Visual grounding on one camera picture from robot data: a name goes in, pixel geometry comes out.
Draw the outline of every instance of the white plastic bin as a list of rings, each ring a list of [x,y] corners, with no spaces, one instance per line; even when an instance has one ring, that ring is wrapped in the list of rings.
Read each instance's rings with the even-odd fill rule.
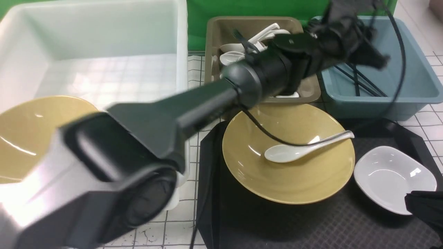
[[[186,0],[22,4],[0,23],[0,113],[48,95],[104,109],[186,89]]]

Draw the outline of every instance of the green backdrop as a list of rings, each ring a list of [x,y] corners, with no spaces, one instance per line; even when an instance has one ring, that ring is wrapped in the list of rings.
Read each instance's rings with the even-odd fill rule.
[[[14,5],[41,0],[0,0],[0,18]],[[189,50],[204,50],[206,24],[215,16],[291,16],[309,20],[323,14],[329,0],[187,0]],[[393,12],[397,0],[385,0]]]

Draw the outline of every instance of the white dish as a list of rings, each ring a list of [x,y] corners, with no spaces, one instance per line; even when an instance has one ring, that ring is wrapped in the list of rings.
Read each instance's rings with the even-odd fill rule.
[[[366,153],[355,165],[354,178],[361,190],[381,207],[411,215],[404,197],[411,191],[435,191],[437,181],[423,165],[388,146]]]

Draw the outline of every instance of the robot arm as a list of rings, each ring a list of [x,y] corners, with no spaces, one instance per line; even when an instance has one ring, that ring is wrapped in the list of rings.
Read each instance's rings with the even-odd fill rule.
[[[0,206],[2,248],[112,241],[167,205],[185,170],[184,142],[225,111],[293,94],[302,79],[339,63],[383,68],[388,58],[372,47],[374,31],[355,23],[361,9],[351,7],[331,2],[311,33],[277,35],[220,81],[156,103],[117,104],[58,129],[46,157]]]

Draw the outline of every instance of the black cable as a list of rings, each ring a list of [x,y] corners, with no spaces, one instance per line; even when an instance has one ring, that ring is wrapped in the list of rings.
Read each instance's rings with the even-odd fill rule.
[[[358,21],[358,17],[357,16],[342,16],[342,19],[351,19],[353,20],[355,23],[357,23]],[[332,23],[327,23],[324,27],[322,27],[323,29],[328,29],[330,28],[332,25]],[[343,43],[343,40],[339,40],[340,42],[340,48],[345,51],[346,56],[345,57],[349,57],[349,55],[351,53],[353,53],[360,45],[361,43],[364,42],[365,40],[365,34],[360,30],[360,27],[358,25],[354,25],[353,27],[357,33],[357,35],[360,37],[359,42],[356,43],[353,47],[351,47],[350,49],[346,50],[345,49],[345,44]],[[311,32],[315,33],[316,31],[318,31],[315,28],[312,28]],[[328,49],[323,45],[323,43],[318,43],[319,48],[323,51],[324,54],[327,54],[329,56],[335,57],[337,56],[337,54],[331,53],[330,51],[328,51]]]
[[[357,125],[357,126],[355,126],[353,129],[351,129],[351,131],[356,131],[356,130],[359,130],[359,129],[361,129],[361,128],[364,128],[364,127],[366,127],[366,126],[368,126],[368,125],[371,125],[371,124],[373,124],[374,122],[376,122],[376,121],[378,121],[379,119],[382,119],[383,117],[385,117],[385,115],[387,114],[387,113],[389,113],[389,111],[391,110],[391,108],[394,106],[394,104],[395,104],[395,102],[397,101],[397,99],[398,99],[398,97],[399,97],[399,95],[400,95],[400,92],[401,92],[401,89],[402,89],[402,87],[403,87],[403,83],[404,83],[404,77],[405,77],[405,75],[406,75],[406,51],[405,51],[405,48],[404,48],[404,42],[403,42],[403,39],[402,39],[402,37],[401,37],[401,33],[400,33],[400,30],[399,30],[399,28],[398,28],[398,26],[397,26],[397,23],[395,22],[395,19],[394,19],[394,17],[393,17],[393,15],[392,15],[392,13],[391,13],[391,11],[389,10],[389,8],[383,3],[383,2],[381,2],[381,1],[378,1],[378,3],[385,9],[385,11],[386,11],[386,13],[387,13],[387,15],[388,15],[388,17],[389,17],[389,20],[391,21],[391,23],[392,23],[392,27],[394,28],[394,32],[395,32],[395,34],[396,34],[396,36],[397,36],[397,39],[398,39],[398,42],[399,42],[399,45],[400,45],[400,52],[401,52],[401,62],[402,62],[402,65],[401,65],[401,72],[400,72],[400,83],[398,84],[398,87],[397,87],[397,90],[396,90],[396,92],[395,92],[395,94],[394,94],[394,97],[392,98],[392,100],[391,100],[391,102],[389,103],[389,105],[388,105],[388,107],[384,110],[384,111],[382,111],[381,113],[380,113],[380,115],[378,116],[378,117],[376,117],[376,118],[373,118],[372,120],[369,120],[369,121],[366,121],[366,122],[363,122],[363,123],[361,123],[361,124],[359,124],[359,125]],[[287,142],[287,141],[284,141],[284,140],[282,140],[282,139],[280,139],[280,138],[278,138],[278,137],[276,137],[276,136],[274,136],[274,135],[272,135],[271,133],[269,133],[265,128],[263,128],[263,126],[261,126],[260,125],[260,123],[257,121],[257,119],[255,119],[254,118],[254,116],[244,107],[244,106],[240,106],[240,109],[242,110],[242,112],[244,112],[247,116],[248,116],[248,118],[264,133],[264,134],[266,134],[267,136],[269,136],[270,138],[272,138],[273,140],[275,140],[275,141],[277,141],[277,142],[279,142],[279,143],[281,143],[281,144],[285,144],[285,145],[289,145],[289,146],[306,146],[307,144],[295,144],[295,143],[290,143],[290,142]],[[318,141],[318,142],[315,142],[315,143],[311,143],[311,144],[309,144],[309,145],[314,145],[314,144],[319,144],[319,143],[323,143],[323,142],[325,142],[325,141],[330,141],[330,140],[332,140],[332,139],[334,139],[334,137],[330,137],[330,138],[326,138],[326,139],[324,139],[324,140],[321,140],[321,141]]]
[[[356,50],[360,45],[363,44],[363,42],[364,42],[365,40],[367,40],[367,39],[366,39],[366,33],[367,33],[367,31],[373,29],[373,27],[374,27],[374,24],[375,24],[375,18],[376,18],[376,16],[377,16],[377,11],[378,11],[378,9],[377,9],[377,7],[376,7],[375,5],[373,5],[373,8],[374,8],[374,11],[372,12],[372,18],[371,18],[371,20],[369,21],[369,25],[366,26],[366,27],[363,29],[363,35],[361,36],[360,41],[356,44],[355,48],[353,48],[354,50]],[[356,25],[356,30],[360,31],[360,27],[358,27],[358,25]]]
[[[345,76],[347,76],[350,79],[354,79],[350,74],[348,74],[347,72],[345,72],[343,69],[341,69],[338,66],[334,66],[336,69],[338,69],[341,73],[343,73]],[[357,84],[359,86],[361,86],[364,90],[366,90],[366,92],[372,94],[374,97],[380,97],[379,94],[377,94],[374,90],[370,89],[368,86],[366,86],[365,84],[361,83],[360,81],[357,80]]]

